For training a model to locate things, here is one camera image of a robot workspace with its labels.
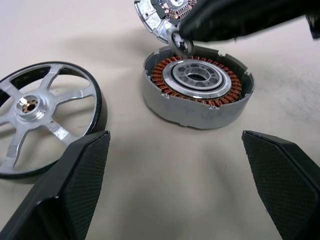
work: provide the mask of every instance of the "white table surface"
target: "white table surface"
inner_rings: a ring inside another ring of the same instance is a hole
[[[237,43],[207,45],[238,58],[256,79],[240,118],[216,130],[181,127],[146,107],[143,61],[162,46],[132,0],[0,1],[0,79],[31,64],[66,61],[87,69],[106,98],[111,143],[88,240],[280,240],[241,135],[253,130],[290,140],[320,164],[320,42],[300,18]],[[64,78],[57,88],[71,82]],[[60,114],[83,131],[88,103]],[[12,136],[10,126],[0,128],[2,157]],[[63,146],[48,144],[54,140],[32,134],[22,157],[58,158]],[[0,229],[31,187],[0,180]]]

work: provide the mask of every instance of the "copper winding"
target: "copper winding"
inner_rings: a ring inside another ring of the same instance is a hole
[[[172,56],[172,57],[169,57],[169,58],[161,61],[160,63],[158,63],[152,72],[152,81],[159,89],[162,90],[162,92],[164,94],[171,95],[171,96],[178,97],[178,98],[182,98],[182,99],[195,101],[197,103],[201,103],[201,104],[205,104],[205,105],[210,105],[212,107],[216,106],[218,108],[221,107],[221,105],[223,105],[223,104],[233,103],[239,99],[239,97],[241,96],[241,92],[242,92],[242,84],[241,84],[239,78],[237,77],[237,75],[233,71],[231,71],[227,66],[224,66],[223,64],[221,64],[217,61],[213,61],[211,59],[206,59],[204,57],[190,56],[188,58],[204,61],[204,62],[207,62],[210,64],[214,64],[214,65],[218,66],[219,68],[221,68],[222,70],[224,70],[231,78],[232,86],[231,86],[230,91],[226,95],[224,95],[223,97],[220,97],[220,98],[196,99],[196,98],[182,95],[182,94],[174,91],[173,89],[169,88],[163,80],[163,77],[162,77],[163,70],[165,69],[165,67],[168,64],[183,59],[181,56]]]

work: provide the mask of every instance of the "black rubber rim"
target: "black rubber rim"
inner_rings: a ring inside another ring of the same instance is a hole
[[[28,68],[32,68],[32,67],[36,67],[36,66],[40,66],[40,65],[47,65],[47,64],[64,64],[64,65],[69,65],[73,68],[76,68],[78,70],[80,70],[81,72],[83,72],[85,75],[87,75],[90,79],[90,81],[92,81],[95,91],[96,91],[96,109],[95,109],[95,113],[92,119],[92,123],[90,124],[90,126],[88,127],[86,133],[84,135],[89,135],[89,134],[93,134],[93,133],[97,133],[100,131],[104,131],[106,129],[106,125],[107,125],[107,120],[108,120],[108,108],[107,108],[107,103],[106,100],[100,90],[100,87],[96,81],[96,79],[84,68],[75,65],[73,63],[69,63],[69,62],[63,62],[63,61],[47,61],[47,62],[40,62],[37,64],[33,64],[30,66],[26,66],[24,68],[21,68],[13,73],[11,73],[10,75],[6,76],[5,78],[3,78],[2,80],[0,80],[0,83],[15,75],[16,73],[23,71],[25,69]],[[50,68],[48,68],[47,66],[43,66],[40,67],[38,69],[34,69],[32,71],[29,71],[27,73],[24,73],[14,79],[11,80],[11,83],[18,89],[22,89],[23,87],[37,81],[40,80],[42,78],[45,77],[45,75],[49,72]],[[59,75],[72,75],[72,76],[77,76],[77,77],[81,77],[83,78],[83,76],[79,75],[76,71],[73,71],[71,69],[68,68],[63,68]],[[9,95],[7,95],[5,92],[3,92],[2,90],[0,90],[0,107],[10,98]],[[27,173],[17,173],[17,174],[7,174],[7,173],[0,173],[0,179],[24,179],[24,178],[30,178],[30,177],[34,177],[40,174],[45,173],[46,171],[48,171],[53,165],[55,165],[57,163],[57,161],[54,161],[53,163],[44,166],[42,168],[27,172]]]

